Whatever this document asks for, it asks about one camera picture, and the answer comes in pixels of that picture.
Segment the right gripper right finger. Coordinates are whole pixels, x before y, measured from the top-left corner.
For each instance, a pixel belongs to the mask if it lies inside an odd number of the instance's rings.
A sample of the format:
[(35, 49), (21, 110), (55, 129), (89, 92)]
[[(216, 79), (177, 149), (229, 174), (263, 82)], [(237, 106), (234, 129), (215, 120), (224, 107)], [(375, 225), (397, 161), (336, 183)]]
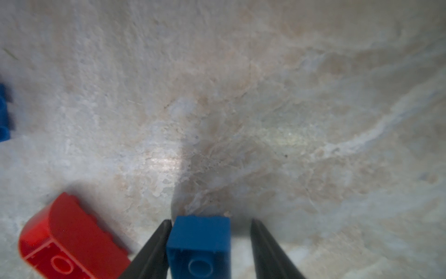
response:
[(250, 239), (257, 279), (305, 279), (262, 221), (252, 219)]

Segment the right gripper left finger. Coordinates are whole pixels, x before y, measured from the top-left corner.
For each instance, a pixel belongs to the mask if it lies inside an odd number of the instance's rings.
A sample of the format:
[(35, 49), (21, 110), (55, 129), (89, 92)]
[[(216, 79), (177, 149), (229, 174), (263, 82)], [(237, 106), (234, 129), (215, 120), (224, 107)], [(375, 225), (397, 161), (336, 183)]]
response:
[(118, 279), (166, 279), (169, 268), (166, 244), (172, 228), (171, 220), (162, 221)]

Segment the red curved lego brick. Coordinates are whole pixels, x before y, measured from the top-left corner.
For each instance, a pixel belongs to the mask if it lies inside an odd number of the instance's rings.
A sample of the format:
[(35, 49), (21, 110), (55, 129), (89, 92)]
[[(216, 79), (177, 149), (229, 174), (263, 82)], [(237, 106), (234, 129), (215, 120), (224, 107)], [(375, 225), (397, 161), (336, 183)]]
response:
[(127, 251), (68, 193), (26, 223), (18, 249), (46, 279), (116, 279), (131, 263)]

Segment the dark blue lego brick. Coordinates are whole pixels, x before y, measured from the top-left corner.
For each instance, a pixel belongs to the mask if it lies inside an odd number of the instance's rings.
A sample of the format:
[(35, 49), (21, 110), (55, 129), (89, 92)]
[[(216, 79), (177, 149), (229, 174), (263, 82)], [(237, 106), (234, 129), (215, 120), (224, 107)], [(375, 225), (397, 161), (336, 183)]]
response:
[(166, 252), (173, 279), (230, 279), (230, 219), (177, 217)]

